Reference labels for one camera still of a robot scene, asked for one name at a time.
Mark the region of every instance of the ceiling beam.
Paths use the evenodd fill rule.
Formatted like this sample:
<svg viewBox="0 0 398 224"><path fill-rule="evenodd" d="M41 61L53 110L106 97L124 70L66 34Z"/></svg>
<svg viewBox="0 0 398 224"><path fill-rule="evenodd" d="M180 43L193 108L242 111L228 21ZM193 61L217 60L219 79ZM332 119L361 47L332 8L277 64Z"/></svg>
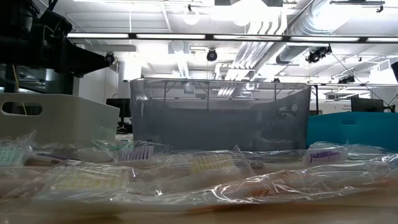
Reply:
<svg viewBox="0 0 398 224"><path fill-rule="evenodd" d="M70 33L68 38L95 40L204 40L326 44L398 44L395 36L337 36L337 35L247 35L247 34L177 34L177 33Z"/></svg>

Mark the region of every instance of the plastic bag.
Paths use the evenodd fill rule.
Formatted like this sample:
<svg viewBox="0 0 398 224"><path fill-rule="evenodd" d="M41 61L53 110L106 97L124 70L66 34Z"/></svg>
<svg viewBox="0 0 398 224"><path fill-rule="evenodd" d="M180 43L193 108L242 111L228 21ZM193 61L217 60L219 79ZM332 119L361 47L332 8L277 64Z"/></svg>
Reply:
<svg viewBox="0 0 398 224"><path fill-rule="evenodd" d="M16 139L0 139L0 166L23 166L30 152L36 131Z"/></svg>
<svg viewBox="0 0 398 224"><path fill-rule="evenodd" d="M320 200L397 187L395 162L348 161L309 169L280 170L207 186L199 190L143 195L130 191L144 181L133 167L85 162L63 162L6 195L3 215L32 214L111 215L131 211L197 212L225 205Z"/></svg>
<svg viewBox="0 0 398 224"><path fill-rule="evenodd" d="M113 162L152 159L154 156L170 154L173 147L145 141L101 141L94 140L100 149L113 158Z"/></svg>

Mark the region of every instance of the fluorescent light fixture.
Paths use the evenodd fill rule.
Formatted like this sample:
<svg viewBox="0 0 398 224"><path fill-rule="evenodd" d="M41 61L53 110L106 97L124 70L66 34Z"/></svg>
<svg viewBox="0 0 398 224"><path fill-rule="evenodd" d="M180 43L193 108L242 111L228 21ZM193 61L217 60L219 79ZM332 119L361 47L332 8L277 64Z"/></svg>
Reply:
<svg viewBox="0 0 398 224"><path fill-rule="evenodd" d="M288 45L288 46L308 46L308 47L329 47L329 44L309 43L309 42L304 42L304 43L292 42L292 43L286 43L286 45Z"/></svg>
<svg viewBox="0 0 398 224"><path fill-rule="evenodd" d="M370 37L367 42L398 42L398 37Z"/></svg>
<svg viewBox="0 0 398 224"><path fill-rule="evenodd" d="M326 86L362 86L362 84L338 84L338 83L327 83Z"/></svg>
<svg viewBox="0 0 398 224"><path fill-rule="evenodd" d="M74 0L75 2L105 2L105 3L144 3L144 4L192 4L194 6L200 6L202 4L201 1L163 1L163 0L154 0L154 1L146 1L146 0Z"/></svg>
<svg viewBox="0 0 398 224"><path fill-rule="evenodd" d="M141 77L141 64L136 54L132 54L124 59L123 80L134 80Z"/></svg>
<svg viewBox="0 0 398 224"><path fill-rule="evenodd" d="M189 50L196 51L196 52L207 52L207 51L209 51L209 48L202 47L202 46L190 46Z"/></svg>
<svg viewBox="0 0 398 224"><path fill-rule="evenodd" d="M87 38L87 39L128 39L129 34L94 34L94 33L71 33L68 38Z"/></svg>
<svg viewBox="0 0 398 224"><path fill-rule="evenodd" d="M228 87L228 86L221 87L220 90L218 91L217 96L232 96L232 94L236 89L237 87Z"/></svg>
<svg viewBox="0 0 398 224"><path fill-rule="evenodd" d="M214 35L216 40L268 40L280 41L282 37L261 36L261 35Z"/></svg>
<svg viewBox="0 0 398 224"><path fill-rule="evenodd" d="M205 39L204 34L137 34L138 39L182 39L196 40Z"/></svg>
<svg viewBox="0 0 398 224"><path fill-rule="evenodd" d="M359 37L317 37L317 36L310 36L310 37L291 37L290 40L293 41L324 41L324 42L357 42Z"/></svg>

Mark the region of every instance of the white wall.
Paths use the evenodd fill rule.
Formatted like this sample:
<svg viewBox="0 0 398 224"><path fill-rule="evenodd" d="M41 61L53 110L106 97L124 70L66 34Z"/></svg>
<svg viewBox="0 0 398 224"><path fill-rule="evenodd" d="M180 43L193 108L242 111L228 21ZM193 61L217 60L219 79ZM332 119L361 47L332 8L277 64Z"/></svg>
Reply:
<svg viewBox="0 0 398 224"><path fill-rule="evenodd" d="M119 63L119 74L118 74L118 98L130 98L130 83L124 82L124 72L126 68L126 63L125 62L120 62Z"/></svg>
<svg viewBox="0 0 398 224"><path fill-rule="evenodd" d="M348 101L320 101L320 114L340 113L351 111L351 102ZM317 110L317 103L312 100L310 103L310 110Z"/></svg>
<svg viewBox="0 0 398 224"><path fill-rule="evenodd" d="M369 77L371 83L378 84L397 84L396 77L392 69L385 69L383 71L378 70L377 67L371 70L371 75ZM371 98L379 99L381 98L384 101L384 106L387 106L388 103L398 105L398 88L396 87L375 87L372 88Z"/></svg>
<svg viewBox="0 0 398 224"><path fill-rule="evenodd" d="M73 94L82 98L105 103L117 93L118 74L110 68L103 68L73 81Z"/></svg>

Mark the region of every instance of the ceiling pipe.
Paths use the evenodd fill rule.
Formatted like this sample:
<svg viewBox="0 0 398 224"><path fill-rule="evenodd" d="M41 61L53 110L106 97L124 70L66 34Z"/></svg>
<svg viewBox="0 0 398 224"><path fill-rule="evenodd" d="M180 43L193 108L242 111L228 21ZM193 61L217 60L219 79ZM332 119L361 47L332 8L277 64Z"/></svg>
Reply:
<svg viewBox="0 0 398 224"><path fill-rule="evenodd" d="M354 15L354 12L340 11L348 9L349 6L336 6L330 4L331 0L315 0L297 18L291 28L287 30L287 35L330 35L343 24L348 22ZM330 17L333 13L340 11L338 17ZM307 46L286 46L276 57L278 64L289 64L295 57L308 49Z"/></svg>
<svg viewBox="0 0 398 224"><path fill-rule="evenodd" d="M284 11L281 11L280 16L278 17L278 26L275 27L275 29L273 27L271 27L271 30L268 30L267 33L268 34L282 34L287 27L287 16L284 14ZM256 53L253 56L253 60L247 65L249 68L254 68L259 61L261 60L261 58L264 56L264 54L270 49L270 47L272 46L272 43L261 43L261 47L260 50L258 51L258 53Z"/></svg>
<svg viewBox="0 0 398 224"><path fill-rule="evenodd" d="M172 42L172 49L176 55L179 56L177 60L178 70L181 78L189 78L188 63L184 54L185 44L182 40L175 40Z"/></svg>
<svg viewBox="0 0 398 224"><path fill-rule="evenodd" d="M259 31L259 34L266 34L267 31L270 29L270 25L269 25L269 21L263 21L262 22L262 27ZM246 57L246 59L244 59L240 64L239 67L240 68L247 68L246 64L248 62L251 62L253 60L253 58L255 57L256 54L258 54L258 51L260 51L262 48L264 48L264 43L262 42L254 42L254 51L252 54L250 54L250 57Z"/></svg>
<svg viewBox="0 0 398 224"><path fill-rule="evenodd" d="M309 2L304 6L303 9L301 9L300 12L298 12L293 19L291 19L289 21L289 23L287 23L287 27L286 30L283 30L283 33L287 30L289 30L292 25L296 22L296 20L302 16L302 14L308 9L308 7L310 7L312 5L312 3L314 2L314 0L309 0ZM252 66L259 71L264 65L266 65L267 63L269 63L270 59L273 58L275 55L279 54L281 51L284 50L284 48L286 47L286 44L284 43L268 43L267 48L265 51L262 52L260 59L258 60L259 62L255 65L252 64ZM264 77L258 77L259 72L257 72L254 76L253 76L253 80L265 80L266 78Z"/></svg>
<svg viewBox="0 0 398 224"><path fill-rule="evenodd" d="M259 31L261 30L262 27L262 22L256 21L253 23L254 25L254 34L260 34ZM245 61L252 55L252 53L255 51L257 47L257 42L250 42L248 44L247 51L243 55L243 57L236 62L236 66L238 68L244 68L244 63Z"/></svg>
<svg viewBox="0 0 398 224"><path fill-rule="evenodd" d="M252 21L250 22L250 27L248 30L248 34L253 34L254 33L254 27L255 27L255 23ZM235 60L232 63L232 67L233 68L239 68L239 62L242 60L242 57L244 56L244 54L248 51L250 42L243 42L241 47L239 48L238 53L235 56Z"/></svg>

